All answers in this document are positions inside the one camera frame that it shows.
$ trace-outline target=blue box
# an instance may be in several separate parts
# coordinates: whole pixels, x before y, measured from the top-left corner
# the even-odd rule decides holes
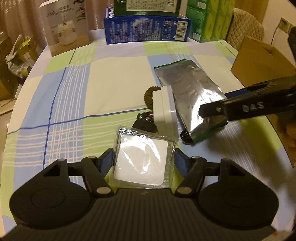
[[[127,15],[114,16],[113,7],[106,8],[107,44],[139,41],[187,41],[191,20],[179,17]]]

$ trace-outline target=beige chair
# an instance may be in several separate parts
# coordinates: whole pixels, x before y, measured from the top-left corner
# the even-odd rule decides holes
[[[245,36],[262,41],[264,28],[253,15],[244,10],[234,8],[232,22],[226,36],[226,42],[236,50],[239,50]]]

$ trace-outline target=silver screw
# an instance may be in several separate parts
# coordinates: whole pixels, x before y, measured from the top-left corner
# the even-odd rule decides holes
[[[99,194],[108,194],[108,193],[111,192],[111,188],[109,188],[109,187],[100,187],[100,188],[97,188],[96,192],[99,193]]]
[[[189,194],[192,192],[192,189],[190,187],[180,187],[177,189],[177,192],[180,194]]]

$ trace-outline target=silver foil packet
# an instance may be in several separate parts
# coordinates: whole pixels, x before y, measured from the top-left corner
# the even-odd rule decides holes
[[[201,118],[202,104],[225,99],[221,89],[192,60],[180,60],[154,68],[162,85],[172,87],[176,110],[194,142],[227,123],[223,115]]]

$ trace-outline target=table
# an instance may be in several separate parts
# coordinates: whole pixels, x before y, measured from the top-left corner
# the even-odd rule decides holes
[[[68,162],[100,156],[113,147],[119,125],[132,126],[144,112],[143,95],[160,86],[156,66],[191,59],[224,93],[243,85],[230,72],[237,51],[225,41],[136,42],[106,45],[103,30],[90,31],[91,43],[51,57],[46,48],[31,70],[10,120],[1,176],[5,232],[15,222],[9,198],[32,176],[58,158]],[[290,229],[296,207],[296,175],[266,117],[230,122],[195,146],[178,147],[188,156],[219,162],[230,158],[279,197],[273,225]],[[70,177],[83,186],[82,178]],[[206,183],[216,181],[207,177]],[[174,171],[173,189],[181,176]]]

